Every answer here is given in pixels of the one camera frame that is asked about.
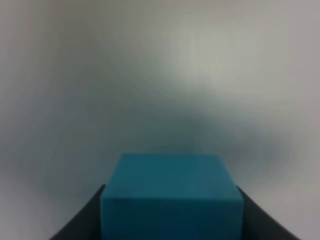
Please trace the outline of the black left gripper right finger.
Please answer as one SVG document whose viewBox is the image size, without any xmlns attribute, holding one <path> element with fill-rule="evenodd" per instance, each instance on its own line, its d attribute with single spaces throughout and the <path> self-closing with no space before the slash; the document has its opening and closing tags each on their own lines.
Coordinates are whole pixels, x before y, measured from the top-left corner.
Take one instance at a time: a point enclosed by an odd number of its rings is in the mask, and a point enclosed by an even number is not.
<svg viewBox="0 0 320 240">
<path fill-rule="evenodd" d="M 244 201 L 243 240 L 299 240 L 258 206 L 239 186 Z"/>
</svg>

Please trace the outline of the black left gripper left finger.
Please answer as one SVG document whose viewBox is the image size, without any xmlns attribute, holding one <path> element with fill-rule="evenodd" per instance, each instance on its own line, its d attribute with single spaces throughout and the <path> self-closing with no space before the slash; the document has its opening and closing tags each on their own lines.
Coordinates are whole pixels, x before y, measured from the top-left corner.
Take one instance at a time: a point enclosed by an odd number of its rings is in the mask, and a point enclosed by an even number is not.
<svg viewBox="0 0 320 240">
<path fill-rule="evenodd" d="M 50 240 L 101 240 L 101 196 L 103 184 L 85 206 Z"/>
</svg>

